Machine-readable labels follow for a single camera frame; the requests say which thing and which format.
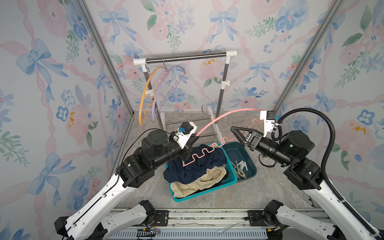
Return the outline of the navy blue shorts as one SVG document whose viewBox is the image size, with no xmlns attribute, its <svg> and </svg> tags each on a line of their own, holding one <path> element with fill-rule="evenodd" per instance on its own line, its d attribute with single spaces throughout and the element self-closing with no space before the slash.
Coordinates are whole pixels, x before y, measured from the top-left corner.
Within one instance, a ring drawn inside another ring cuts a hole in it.
<svg viewBox="0 0 384 240">
<path fill-rule="evenodd" d="M 168 183 L 179 182 L 190 184 L 207 173 L 207 169 L 222 167 L 227 163 L 227 157 L 222 149 L 215 149 L 211 153 L 204 151 L 205 156 L 197 158 L 193 163 L 183 167 L 183 159 L 177 157 L 168 162 L 168 167 L 164 171 L 164 179 Z"/>
</svg>

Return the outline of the pink clothes hanger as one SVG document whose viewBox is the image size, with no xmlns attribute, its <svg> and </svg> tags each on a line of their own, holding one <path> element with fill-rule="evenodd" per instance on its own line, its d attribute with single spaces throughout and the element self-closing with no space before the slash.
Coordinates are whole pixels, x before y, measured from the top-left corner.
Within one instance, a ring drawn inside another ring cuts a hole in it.
<svg viewBox="0 0 384 240">
<path fill-rule="evenodd" d="M 238 112 L 248 112 L 248 111 L 256 111 L 256 112 L 262 112 L 262 111 L 265 111 L 263 109 L 256 109 L 256 108 L 244 108 L 244 109 L 238 109 L 238 110 L 232 110 L 232 111 L 229 111 L 229 112 L 226 112 L 220 116 L 218 116 L 217 118 L 215 118 L 214 120 L 212 120 L 210 123 L 208 123 L 204 128 L 202 128 L 197 134 L 195 137 L 199 137 L 201 133 L 203 133 L 208 127 L 212 126 L 213 124 L 215 124 L 216 122 L 218 122 L 219 120 L 221 120 L 222 118 L 228 116 L 228 115 L 231 115 L 231 114 L 234 114 L 234 113 L 238 113 Z M 197 157 L 193 157 L 193 160 L 190 161 L 189 163 L 185 163 L 185 161 L 183 161 L 183 167 L 186 167 L 192 163 L 194 163 L 196 161 L 195 158 L 200 158 L 200 156 L 197 156 Z"/>
</svg>

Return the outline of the white clothespin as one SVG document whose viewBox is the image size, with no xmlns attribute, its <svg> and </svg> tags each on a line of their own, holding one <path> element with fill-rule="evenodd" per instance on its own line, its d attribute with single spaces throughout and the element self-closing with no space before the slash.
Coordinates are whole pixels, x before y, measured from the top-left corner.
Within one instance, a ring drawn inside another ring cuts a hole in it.
<svg viewBox="0 0 384 240">
<path fill-rule="evenodd" d="M 248 165 L 247 165 L 247 163 L 245 161 L 241 161 L 239 163 L 236 162 L 236 164 L 237 164 L 238 172 L 241 172 L 243 170 L 248 171 Z"/>
</svg>

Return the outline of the beige shorts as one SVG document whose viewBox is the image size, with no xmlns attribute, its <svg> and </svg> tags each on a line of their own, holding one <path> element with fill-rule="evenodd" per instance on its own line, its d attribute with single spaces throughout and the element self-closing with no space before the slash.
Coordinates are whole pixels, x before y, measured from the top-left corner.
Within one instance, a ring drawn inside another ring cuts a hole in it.
<svg viewBox="0 0 384 240">
<path fill-rule="evenodd" d="M 185 198 L 197 192 L 219 186 L 226 175 L 226 165 L 214 167 L 207 169 L 204 175 L 190 184 L 182 184 L 179 182 L 171 183 L 171 190 L 174 193 L 174 198 Z"/>
</svg>

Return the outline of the orange clothespin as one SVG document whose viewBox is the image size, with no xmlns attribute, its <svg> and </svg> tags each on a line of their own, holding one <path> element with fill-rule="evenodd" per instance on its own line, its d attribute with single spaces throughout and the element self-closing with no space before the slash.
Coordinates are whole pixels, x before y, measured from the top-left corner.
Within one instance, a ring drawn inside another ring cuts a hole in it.
<svg viewBox="0 0 384 240">
<path fill-rule="evenodd" d="M 247 178 L 246 174 L 244 173 L 243 170 L 241 170 L 240 172 L 238 171 L 235 171 L 237 177 L 238 177 L 238 180 L 244 180 Z"/>
</svg>

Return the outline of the orange clothes hanger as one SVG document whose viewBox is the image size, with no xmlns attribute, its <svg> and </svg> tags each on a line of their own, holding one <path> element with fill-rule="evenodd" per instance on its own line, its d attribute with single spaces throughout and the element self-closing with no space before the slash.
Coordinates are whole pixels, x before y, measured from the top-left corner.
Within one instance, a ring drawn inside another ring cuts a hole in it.
<svg viewBox="0 0 384 240">
<path fill-rule="evenodd" d="M 154 74 L 160 70 L 160 69 L 163 69 L 163 70 L 166 70 L 165 67 L 157 67 L 155 68 L 155 70 L 152 71 L 152 73 L 150 74 L 150 71 L 148 70 L 148 68 L 146 67 L 145 64 L 141 65 L 142 67 L 142 70 L 143 70 L 143 73 L 144 74 L 149 74 L 148 75 L 148 78 L 146 78 L 146 85 L 144 86 L 144 90 L 143 90 L 143 93 L 142 93 L 142 98 L 141 98 L 141 102 L 140 102 L 140 107 L 139 107 L 139 125 L 142 126 L 143 125 L 143 122 L 144 120 L 146 119 L 146 116 L 147 116 L 147 113 L 148 111 L 145 111 L 143 109 L 144 107 L 144 101 L 145 101 L 145 98 L 146 98 L 146 95 L 149 95 L 151 98 L 154 98 L 154 90 L 149 90 L 149 85 L 151 83 L 151 80 L 152 80 L 152 77 L 154 76 Z"/>
</svg>

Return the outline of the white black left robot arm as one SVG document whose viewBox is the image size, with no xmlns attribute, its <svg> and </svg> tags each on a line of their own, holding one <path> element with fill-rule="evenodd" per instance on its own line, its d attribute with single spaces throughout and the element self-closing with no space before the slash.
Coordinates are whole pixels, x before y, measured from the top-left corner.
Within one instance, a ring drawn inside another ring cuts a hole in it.
<svg viewBox="0 0 384 240">
<path fill-rule="evenodd" d="M 106 240 L 128 227 L 149 225 L 156 210 L 148 200 L 118 214 L 110 215 L 110 212 L 124 197 L 152 178 L 160 166 L 178 157 L 187 160 L 198 139 L 196 134 L 185 137 L 152 129 L 142 139 L 141 146 L 124 157 L 110 180 L 86 205 L 75 214 L 55 221 L 57 234 L 64 240 Z"/>
</svg>

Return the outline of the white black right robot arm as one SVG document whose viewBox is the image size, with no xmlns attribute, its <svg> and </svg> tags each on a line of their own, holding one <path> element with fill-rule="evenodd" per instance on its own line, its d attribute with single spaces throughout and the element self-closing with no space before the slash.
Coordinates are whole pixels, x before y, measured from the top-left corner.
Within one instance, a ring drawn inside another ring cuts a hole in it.
<svg viewBox="0 0 384 240">
<path fill-rule="evenodd" d="M 307 154 L 314 143 L 301 131 L 289 132 L 277 143 L 263 133 L 242 127 L 231 127 L 231 132 L 251 151 L 258 151 L 264 157 L 274 160 L 285 167 L 284 175 L 299 190 L 313 198 L 329 216 L 331 223 L 325 223 L 300 214 L 283 203 L 272 200 L 258 216 L 249 215 L 250 222 L 262 222 L 270 226 L 270 233 L 281 234 L 288 227 L 317 240 L 382 240 L 384 232 L 368 224 L 359 222 L 360 214 L 354 216 L 345 206 L 345 200 L 339 200 L 325 182 L 321 168 L 309 160 Z"/>
</svg>

